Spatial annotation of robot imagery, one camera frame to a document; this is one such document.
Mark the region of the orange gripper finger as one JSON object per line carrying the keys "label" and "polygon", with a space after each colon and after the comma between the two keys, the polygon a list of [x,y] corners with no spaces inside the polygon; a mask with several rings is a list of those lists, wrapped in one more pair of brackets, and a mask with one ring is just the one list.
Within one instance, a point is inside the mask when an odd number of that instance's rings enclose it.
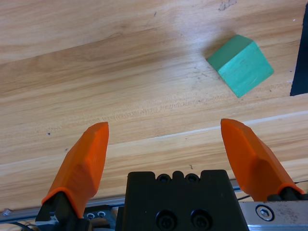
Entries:
{"label": "orange gripper finger", "polygon": [[35,219],[37,226],[90,226],[84,212],[98,191],[109,139],[107,122],[90,126],[68,151]]}
{"label": "orange gripper finger", "polygon": [[304,200],[272,150],[245,124],[221,120],[221,135],[239,187],[254,201]]}

